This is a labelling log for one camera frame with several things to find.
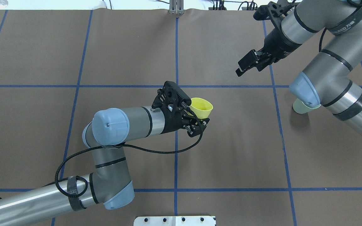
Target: metal stand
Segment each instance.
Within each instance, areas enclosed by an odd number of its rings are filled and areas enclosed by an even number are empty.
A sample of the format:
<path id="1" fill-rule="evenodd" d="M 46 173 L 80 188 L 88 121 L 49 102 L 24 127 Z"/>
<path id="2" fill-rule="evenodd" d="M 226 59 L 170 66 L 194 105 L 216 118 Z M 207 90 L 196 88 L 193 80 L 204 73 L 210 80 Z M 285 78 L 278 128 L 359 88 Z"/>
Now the metal stand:
<path id="1" fill-rule="evenodd" d="M 170 0 L 170 14 L 184 14 L 184 0 Z"/>

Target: robotic arm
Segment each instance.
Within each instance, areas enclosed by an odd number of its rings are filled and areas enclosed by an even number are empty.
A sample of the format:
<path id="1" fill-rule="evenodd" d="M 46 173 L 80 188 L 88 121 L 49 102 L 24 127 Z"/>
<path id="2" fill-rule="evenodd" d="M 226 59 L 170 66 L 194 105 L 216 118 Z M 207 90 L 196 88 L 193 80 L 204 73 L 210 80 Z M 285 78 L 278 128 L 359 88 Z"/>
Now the robotic arm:
<path id="1" fill-rule="evenodd" d="M 98 203 L 103 203 L 106 209 L 129 204 L 134 198 L 134 188 L 123 147 L 155 153 L 179 153 L 192 148 L 200 141 L 209 118 L 199 119 L 190 105 L 187 94 L 174 82 L 166 81 L 158 89 L 152 106 L 98 111 L 82 133 L 89 149 L 79 152 L 92 151 L 96 172 L 57 180 L 59 168 L 55 184 L 0 199 L 0 226 L 31 225 Z M 189 148 L 175 152 L 157 152 L 124 144 L 178 129 L 186 129 L 190 137 L 200 135 L 200 138 Z"/>
<path id="2" fill-rule="evenodd" d="M 306 107 L 323 105 L 362 135 L 362 88 L 347 78 L 362 61 L 362 0 L 304 0 L 290 14 L 293 6 L 282 4 L 270 2 L 255 12 L 256 20 L 270 19 L 275 28 L 262 49 L 239 61 L 237 75 L 278 62 L 326 27 L 335 37 L 299 73 L 290 91 Z"/>

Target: black cable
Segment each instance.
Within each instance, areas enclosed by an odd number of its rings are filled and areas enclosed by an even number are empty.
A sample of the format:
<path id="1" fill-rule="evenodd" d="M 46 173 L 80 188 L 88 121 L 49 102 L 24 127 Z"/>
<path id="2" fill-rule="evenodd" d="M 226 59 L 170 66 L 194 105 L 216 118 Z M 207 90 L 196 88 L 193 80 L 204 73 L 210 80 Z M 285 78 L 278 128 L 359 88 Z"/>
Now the black cable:
<path id="1" fill-rule="evenodd" d="M 155 0 L 156 2 L 161 2 L 161 3 L 166 3 L 166 4 L 170 4 L 168 2 L 162 1 L 162 0 Z"/>
<path id="2" fill-rule="evenodd" d="M 248 9 L 248 6 L 249 6 L 250 3 L 247 2 L 247 1 L 244 1 L 244 2 L 242 2 L 242 3 L 240 4 L 240 6 L 238 7 L 237 11 L 240 10 L 241 6 L 242 6 L 244 3 L 247 3 L 247 9 Z"/>
<path id="3" fill-rule="evenodd" d="M 182 153 L 182 152 L 185 152 L 193 147 L 195 147 L 202 139 L 202 136 L 203 136 L 203 128 L 202 128 L 202 124 L 201 124 L 201 121 L 200 119 L 198 119 L 198 117 L 196 116 L 196 114 L 191 110 L 190 107 L 184 107 L 184 109 L 186 111 L 188 111 L 189 113 L 191 113 L 194 117 L 195 117 L 195 120 L 197 121 L 198 123 L 198 126 L 201 130 L 201 133 L 199 135 L 199 138 L 198 140 L 192 144 L 191 146 L 189 146 L 188 148 L 184 148 L 182 150 L 177 150 L 177 151 L 172 151 L 172 152 L 161 152 L 161 151 L 155 151 L 155 150 L 149 150 L 149 149 L 146 149 L 146 148 L 141 148 L 141 147 L 138 147 L 138 146 L 135 146 L 135 145 L 130 145 L 130 144 L 125 144 L 125 143 L 120 143 L 120 144 L 117 144 L 117 145 L 113 145 L 114 147 L 116 148 L 119 148 L 119 147 L 129 147 L 129 148 L 135 148 L 135 149 L 138 149 L 138 150 L 142 150 L 142 151 L 145 151 L 145 152 L 148 152 L 148 153 Z M 83 194 L 85 194 L 85 192 L 87 191 L 87 188 L 88 188 L 88 183 L 87 183 L 87 180 L 83 177 L 80 177 L 80 176 L 76 176 L 76 180 L 81 180 L 85 183 L 85 188 L 83 189 L 83 191 L 79 194 L 69 194 L 67 193 L 66 191 L 64 191 L 60 186 L 59 186 L 59 182 L 61 181 L 64 181 L 64 180 L 67 180 L 67 178 L 64 178 L 64 179 L 60 179 L 58 180 L 58 175 L 59 175 L 59 172 L 61 171 L 62 167 L 65 165 L 65 163 L 67 161 L 69 161 L 69 159 L 72 159 L 73 157 L 75 156 L 78 156 L 80 154 L 83 154 L 83 153 L 86 153 L 86 152 L 89 152 L 91 150 L 96 150 L 96 149 L 101 149 L 102 146 L 98 146 L 98 147 L 94 147 L 94 148 L 89 148 L 89 149 L 86 149 L 86 150 L 83 150 L 83 151 L 80 151 L 78 153 L 75 153 L 71 156 L 69 156 L 68 158 L 66 158 L 58 167 L 58 169 L 56 170 L 56 174 L 55 174 L 55 177 L 54 177 L 54 182 L 53 183 L 50 183 L 50 184 L 47 184 L 45 186 L 48 186 L 48 185 L 51 185 L 51 184 L 55 184 L 57 189 L 59 190 L 59 192 L 61 192 L 62 194 L 64 194 L 65 196 L 68 196 L 68 197 L 73 197 L 73 198 L 76 198 L 76 197 L 79 197 Z"/>
<path id="4" fill-rule="evenodd" d="M 103 0 L 103 2 L 104 2 L 104 0 Z M 105 3 L 104 3 L 105 4 Z M 107 5 L 105 4 L 105 6 L 106 6 L 106 8 L 107 8 Z"/>
<path id="5" fill-rule="evenodd" d="M 64 190 L 59 186 L 59 183 L 58 183 L 58 182 L 59 182 L 59 181 L 58 181 L 58 174 L 59 174 L 59 172 L 61 171 L 62 167 L 65 165 L 65 163 L 66 163 L 69 159 L 72 159 L 73 157 L 78 156 L 78 155 L 80 155 L 80 154 L 82 154 L 82 153 L 86 153 L 86 152 L 89 152 L 89 151 L 91 151 L 91 150 L 96 150 L 96 149 L 101 149 L 101 148 L 102 148 L 102 146 L 98 146 L 98 147 L 89 148 L 89 149 L 80 151 L 80 152 L 78 152 L 78 153 L 75 153 L 75 154 L 69 156 L 68 158 L 66 158 L 66 159 L 61 163 L 61 165 L 59 165 L 59 167 L 58 167 L 58 169 L 57 169 L 57 171 L 56 171 L 56 175 L 55 175 L 55 177 L 54 177 L 54 183 L 55 183 L 57 189 L 59 190 L 59 192 L 61 192 L 61 193 L 64 194 L 65 196 L 72 197 L 72 198 L 76 198 L 76 197 L 79 197 L 79 196 L 85 194 L 85 192 L 86 192 L 86 190 L 87 190 L 87 186 L 88 186 L 88 183 L 87 183 L 87 181 L 86 181 L 85 178 L 80 177 L 80 176 L 76 176 L 76 180 L 81 180 L 81 181 L 83 181 L 83 182 L 85 183 L 85 188 L 83 189 L 83 191 L 82 191 L 81 193 L 71 195 L 71 194 L 67 193 L 66 191 L 64 191 Z"/>
<path id="6" fill-rule="evenodd" d="M 255 10 L 258 8 L 258 4 L 256 4 L 254 1 L 250 3 L 250 6 L 247 7 L 247 10 Z"/>
<path id="7" fill-rule="evenodd" d="M 327 30 L 326 28 L 323 30 L 321 38 L 319 39 L 319 51 L 322 50 L 322 41 L 323 41 L 323 36 L 325 36 L 326 30 Z"/>
<path id="8" fill-rule="evenodd" d="M 356 8 L 359 8 L 359 7 L 362 6 L 362 0 L 361 0 L 360 3 L 355 3 L 353 0 L 347 0 L 347 2 L 348 2 L 350 5 L 352 5 L 352 6 L 356 7 Z"/>
<path id="9" fill-rule="evenodd" d="M 155 151 L 155 150 L 149 150 L 149 149 L 146 149 L 146 148 L 141 148 L 141 147 L 138 147 L 138 146 L 135 146 L 135 145 L 130 145 L 130 144 L 125 144 L 125 143 L 120 143 L 118 145 L 114 145 L 114 147 L 129 147 L 129 148 L 135 148 L 135 149 L 138 149 L 138 150 L 142 150 L 142 151 L 145 151 L 145 152 L 148 152 L 148 153 L 182 153 L 182 152 L 185 152 L 193 147 L 195 147 L 202 139 L 202 135 L 203 135 L 203 128 L 202 128 L 202 124 L 201 124 L 201 121 L 198 119 L 198 117 L 196 116 L 196 114 L 189 108 L 187 107 L 187 109 L 185 109 L 186 111 L 188 111 L 189 113 L 191 113 L 194 117 L 195 117 L 195 120 L 198 122 L 198 126 L 201 130 L 201 134 L 199 135 L 199 138 L 198 140 L 192 144 L 191 146 L 189 146 L 188 148 L 184 148 L 182 150 L 177 150 L 177 151 L 172 151 L 172 152 L 161 152 L 161 151 Z"/>

